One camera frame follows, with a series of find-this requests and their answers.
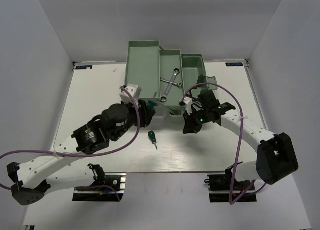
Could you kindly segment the green stubby screwdriver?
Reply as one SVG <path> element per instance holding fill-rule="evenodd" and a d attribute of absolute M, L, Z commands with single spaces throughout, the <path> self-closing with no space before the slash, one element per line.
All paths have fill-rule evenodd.
<path fill-rule="evenodd" d="M 158 150 L 156 134 L 153 130 L 148 132 L 148 137 L 149 137 L 151 143 L 155 146 L 155 149 Z"/>
<path fill-rule="evenodd" d="M 157 96 L 157 92 L 154 93 L 152 100 L 149 100 L 147 103 L 147 107 L 151 110 L 153 110 L 157 106 L 156 96 Z"/>

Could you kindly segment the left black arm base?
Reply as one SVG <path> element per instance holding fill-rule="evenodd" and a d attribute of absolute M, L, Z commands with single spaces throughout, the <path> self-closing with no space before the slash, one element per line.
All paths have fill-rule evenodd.
<path fill-rule="evenodd" d="M 93 183 L 80 186 L 73 192 L 73 202 L 120 202 L 126 188 L 125 173 L 106 173 L 98 164 L 89 164 Z"/>

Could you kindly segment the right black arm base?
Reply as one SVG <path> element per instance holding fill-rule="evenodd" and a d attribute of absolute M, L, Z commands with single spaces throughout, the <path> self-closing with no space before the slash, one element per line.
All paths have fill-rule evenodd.
<path fill-rule="evenodd" d="M 232 179 L 233 166 L 228 167 L 224 172 L 208 174 L 204 184 L 208 187 L 210 203 L 229 203 L 230 186 Z M 234 181 L 232 201 L 241 195 L 253 181 Z M 238 203 L 257 202 L 257 196 L 254 194 L 255 186 L 253 185 L 248 192 L 242 196 Z"/>

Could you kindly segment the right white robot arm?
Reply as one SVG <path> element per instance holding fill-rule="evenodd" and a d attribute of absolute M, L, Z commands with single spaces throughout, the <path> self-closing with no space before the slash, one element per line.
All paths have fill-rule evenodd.
<path fill-rule="evenodd" d="M 194 108 L 195 101 L 200 109 Z M 216 123 L 242 138 L 255 152 L 256 160 L 239 163 L 226 170 L 226 185 L 236 190 L 244 181 L 262 180 L 273 185 L 299 169 L 292 139 L 286 133 L 275 134 L 260 128 L 241 116 L 236 107 L 221 104 L 213 91 L 200 94 L 196 100 L 186 96 L 181 101 L 186 107 L 183 114 L 184 134 L 197 134 L 206 123 Z"/>

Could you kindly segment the large silver ratchet wrench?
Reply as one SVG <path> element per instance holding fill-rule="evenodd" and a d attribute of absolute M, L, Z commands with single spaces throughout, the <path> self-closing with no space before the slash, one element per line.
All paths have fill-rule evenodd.
<path fill-rule="evenodd" d="M 176 80 L 177 76 L 180 74 L 180 72 L 181 72 L 181 70 L 180 70 L 179 68 L 175 68 L 175 69 L 173 70 L 173 74 L 172 74 L 172 77 L 171 77 L 170 81 L 175 82 L 175 80 Z M 168 95 L 169 95 L 172 87 L 175 87 L 175 86 L 172 85 L 172 84 L 168 84 L 168 83 L 167 83 L 167 87 L 166 87 L 166 89 L 165 89 L 165 92 L 164 92 L 164 94 L 163 94 L 163 95 L 161 96 L 161 98 L 160 98 L 160 101 L 161 101 L 162 103 L 165 103 L 165 102 L 167 101 Z"/>

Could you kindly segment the green plastic toolbox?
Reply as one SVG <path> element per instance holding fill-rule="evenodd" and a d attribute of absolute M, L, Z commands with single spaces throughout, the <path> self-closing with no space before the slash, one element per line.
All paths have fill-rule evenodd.
<path fill-rule="evenodd" d="M 201 54 L 182 54 L 179 49 L 163 49 L 158 40 L 130 41 L 126 60 L 126 85 L 141 88 L 140 99 L 155 103 L 156 117 L 174 124 L 184 123 L 184 108 L 179 105 L 186 91 L 197 85 L 192 96 L 217 90 L 216 77 L 207 76 Z"/>

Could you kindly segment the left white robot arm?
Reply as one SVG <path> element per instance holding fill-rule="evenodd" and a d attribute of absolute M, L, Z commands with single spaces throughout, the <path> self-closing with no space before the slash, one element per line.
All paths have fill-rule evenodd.
<path fill-rule="evenodd" d="M 34 204 L 46 195 L 74 188 L 78 191 L 118 192 L 120 180 L 106 175 L 99 164 L 90 163 L 76 170 L 72 163 L 84 156 L 92 156 L 118 141 L 133 126 L 146 128 L 156 114 L 155 104 L 139 100 L 111 105 L 78 128 L 49 155 L 42 155 L 26 163 L 12 162 L 7 173 L 12 180 L 12 197 L 22 206 Z"/>

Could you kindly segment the small silver wrench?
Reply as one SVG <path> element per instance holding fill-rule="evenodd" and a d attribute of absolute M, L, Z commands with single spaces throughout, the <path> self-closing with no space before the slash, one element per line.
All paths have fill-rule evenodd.
<path fill-rule="evenodd" d="M 160 81 L 164 82 L 164 83 L 167 83 L 167 84 L 172 84 L 173 86 L 178 87 L 180 89 L 183 87 L 182 83 L 177 83 L 177 82 L 174 82 L 174 81 L 165 80 L 163 78 L 161 78 Z"/>

